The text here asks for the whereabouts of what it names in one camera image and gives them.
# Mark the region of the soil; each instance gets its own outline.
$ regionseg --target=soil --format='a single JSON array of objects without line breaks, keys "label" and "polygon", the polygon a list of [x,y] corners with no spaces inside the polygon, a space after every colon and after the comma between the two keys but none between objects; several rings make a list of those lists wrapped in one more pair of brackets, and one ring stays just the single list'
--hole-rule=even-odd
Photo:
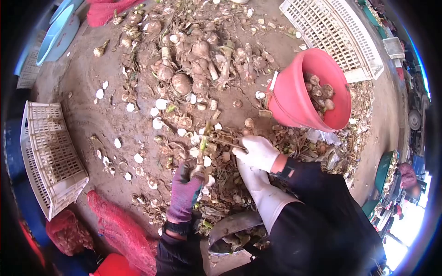
[{"label": "soil", "polygon": [[[272,20],[276,25],[286,28],[291,27],[291,23],[282,15],[278,9],[282,0],[271,1],[251,1],[250,7],[254,8],[254,18],[264,18],[267,22]],[[146,3],[145,10],[149,6],[155,5],[154,1]],[[45,62],[40,70],[33,88],[33,100],[37,102],[60,102],[63,114],[69,129],[74,146],[86,170],[89,173],[89,184],[77,199],[77,210],[85,222],[89,224],[92,231],[97,232],[97,218],[90,210],[86,194],[89,190],[95,189],[107,200],[115,203],[126,210],[136,222],[148,231],[151,236],[158,237],[159,225],[151,225],[149,217],[143,214],[142,210],[132,203],[133,194],[144,194],[148,201],[157,199],[158,201],[170,200],[171,171],[165,168],[166,156],[160,153],[160,148],[154,137],[157,135],[166,136],[169,141],[180,141],[192,147],[189,140],[175,135],[173,132],[166,132],[165,129],[154,130],[152,128],[152,117],[149,115],[150,108],[155,106],[155,100],[159,95],[153,95],[150,88],[155,89],[157,80],[150,70],[138,74],[138,99],[140,108],[138,113],[127,112],[126,104],[121,100],[122,84],[125,76],[122,73],[121,64],[124,63],[130,53],[130,48],[118,47],[118,36],[120,29],[124,25],[107,24],[103,27],[92,28],[86,21],[83,21],[73,42],[56,62]],[[265,46],[266,51],[274,56],[276,68],[284,68],[290,64],[297,52],[300,52],[302,40],[293,39],[283,32],[272,30],[265,35],[245,33],[240,27],[235,31],[236,47],[245,43],[256,45],[256,39]],[[107,39],[110,43],[102,57],[94,57],[93,49],[102,45]],[[271,75],[259,76],[253,85],[242,85],[241,89],[232,88],[224,91],[211,90],[210,97],[218,101],[218,108],[221,110],[219,122],[224,127],[242,129],[244,120],[252,117],[255,126],[261,128],[261,132],[271,131],[271,127],[276,125],[274,119],[258,118],[258,109],[250,101],[255,99],[256,91],[263,91],[267,80]],[[104,81],[109,82],[109,87],[104,92],[104,98],[99,103],[94,104],[95,93],[101,88]],[[381,154],[397,146],[399,128],[397,118],[397,94],[395,87],[391,84],[390,73],[381,75],[375,82],[375,102],[373,103],[372,132],[369,142],[362,153],[362,163],[356,173],[354,182],[355,189],[352,195],[359,204],[363,204],[373,185],[376,172],[375,166]],[[242,108],[233,107],[233,102],[241,100]],[[189,106],[183,104],[180,110],[188,112]],[[193,110],[193,127],[196,131],[203,127],[204,122],[211,118],[214,111],[209,108],[205,111]],[[96,135],[103,143],[102,146],[94,143],[90,137]],[[119,138],[122,147],[117,149],[114,146],[114,139]],[[140,164],[145,172],[152,178],[162,180],[157,190],[152,190],[147,185],[145,178],[135,174],[134,168],[139,166],[133,156],[139,152],[140,143],[144,143],[147,149],[147,156]],[[133,175],[130,183],[123,177],[126,170],[115,173],[115,177],[103,171],[103,162],[98,159],[96,151],[102,150],[110,161],[126,161],[129,165],[128,171]],[[212,258],[213,264],[218,263],[214,272],[217,275],[232,267],[241,265],[249,261],[247,254],[241,253],[242,258]]]}]

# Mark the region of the white rubber glove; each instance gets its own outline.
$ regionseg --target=white rubber glove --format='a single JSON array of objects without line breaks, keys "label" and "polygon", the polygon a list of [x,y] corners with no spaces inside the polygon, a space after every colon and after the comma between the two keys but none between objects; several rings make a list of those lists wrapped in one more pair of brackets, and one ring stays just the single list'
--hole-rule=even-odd
[{"label": "white rubber glove", "polygon": [[256,167],[245,164],[241,159],[236,159],[238,170],[258,208],[267,232],[270,233],[273,224],[284,206],[290,202],[301,202],[295,197],[272,186],[267,173]]},{"label": "white rubber glove", "polygon": [[249,153],[234,147],[233,154],[245,164],[269,173],[279,155],[279,152],[273,148],[269,140],[261,136],[245,136],[241,141]]}]

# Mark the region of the pink plastic bucket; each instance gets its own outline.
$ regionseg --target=pink plastic bucket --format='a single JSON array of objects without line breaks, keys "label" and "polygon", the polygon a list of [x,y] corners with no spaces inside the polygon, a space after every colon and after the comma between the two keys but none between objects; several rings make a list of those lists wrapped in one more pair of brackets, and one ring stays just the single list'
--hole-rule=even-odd
[{"label": "pink plastic bucket", "polygon": [[[317,75],[320,85],[328,83],[335,91],[332,97],[335,109],[325,113],[324,121],[310,101],[304,72]],[[297,54],[290,66],[278,74],[268,108],[282,125],[334,132],[347,125],[351,114],[351,96],[344,73],[333,58],[322,50],[308,49]]]}]

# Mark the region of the purple work glove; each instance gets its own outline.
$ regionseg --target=purple work glove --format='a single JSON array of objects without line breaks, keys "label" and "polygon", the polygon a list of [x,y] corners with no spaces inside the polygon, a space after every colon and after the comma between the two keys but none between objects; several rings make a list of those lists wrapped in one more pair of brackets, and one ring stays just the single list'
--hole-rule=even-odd
[{"label": "purple work glove", "polygon": [[192,207],[204,183],[202,173],[196,173],[190,180],[190,173],[195,166],[195,160],[186,161],[176,170],[172,179],[172,199],[167,210],[167,218],[178,222],[188,222],[192,219]]}]

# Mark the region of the red mesh bag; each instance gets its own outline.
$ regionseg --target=red mesh bag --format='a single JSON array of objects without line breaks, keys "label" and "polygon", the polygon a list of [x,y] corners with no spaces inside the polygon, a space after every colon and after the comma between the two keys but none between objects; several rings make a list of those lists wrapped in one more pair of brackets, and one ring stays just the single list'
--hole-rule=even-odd
[{"label": "red mesh bag", "polygon": [[84,248],[94,249],[88,230],[70,210],[63,210],[46,223],[46,233],[57,248],[68,256],[80,253]]},{"label": "red mesh bag", "polygon": [[91,4],[88,11],[88,22],[92,27],[103,26],[114,16],[114,10],[117,12],[127,10],[128,8],[143,3],[144,0],[87,0]]},{"label": "red mesh bag", "polygon": [[91,210],[99,217],[99,233],[107,242],[118,249],[129,263],[146,273],[156,274],[155,256],[158,242],[147,239],[143,228],[126,212],[103,200],[94,190],[88,192]]}]

